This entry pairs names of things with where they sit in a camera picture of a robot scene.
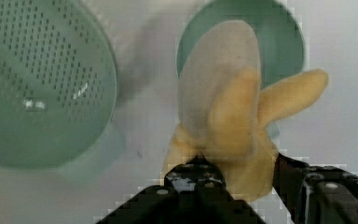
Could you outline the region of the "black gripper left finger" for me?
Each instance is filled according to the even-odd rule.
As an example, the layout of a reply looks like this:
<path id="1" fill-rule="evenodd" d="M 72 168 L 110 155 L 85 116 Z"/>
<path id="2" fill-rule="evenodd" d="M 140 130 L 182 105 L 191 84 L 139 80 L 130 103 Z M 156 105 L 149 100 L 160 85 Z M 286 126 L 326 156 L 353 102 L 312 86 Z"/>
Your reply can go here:
<path id="1" fill-rule="evenodd" d="M 266 224 L 234 199 L 217 168 L 201 157 L 172 168 L 96 224 Z"/>

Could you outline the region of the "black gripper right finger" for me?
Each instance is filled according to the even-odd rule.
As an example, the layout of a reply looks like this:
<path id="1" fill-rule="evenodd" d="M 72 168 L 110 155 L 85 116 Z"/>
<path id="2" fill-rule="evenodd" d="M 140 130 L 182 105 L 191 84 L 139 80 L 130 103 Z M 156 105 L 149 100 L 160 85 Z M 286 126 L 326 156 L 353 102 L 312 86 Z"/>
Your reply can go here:
<path id="1" fill-rule="evenodd" d="M 358 224 L 358 176 L 279 155 L 273 188 L 295 224 Z"/>

